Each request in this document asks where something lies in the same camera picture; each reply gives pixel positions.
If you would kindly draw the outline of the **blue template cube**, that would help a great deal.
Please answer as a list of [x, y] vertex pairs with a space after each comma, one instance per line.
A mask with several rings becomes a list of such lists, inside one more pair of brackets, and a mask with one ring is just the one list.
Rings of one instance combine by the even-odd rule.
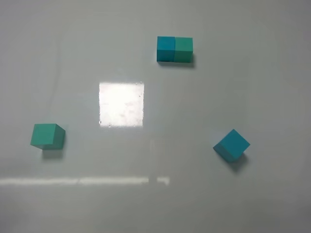
[[175, 37], [158, 36], [156, 60], [158, 62], [173, 62], [175, 55]]

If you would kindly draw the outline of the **green template cube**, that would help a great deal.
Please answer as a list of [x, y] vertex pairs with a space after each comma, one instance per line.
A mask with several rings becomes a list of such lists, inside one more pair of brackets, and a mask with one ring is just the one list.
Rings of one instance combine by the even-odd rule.
[[174, 62], [191, 63], [193, 55], [192, 37], [175, 37]]

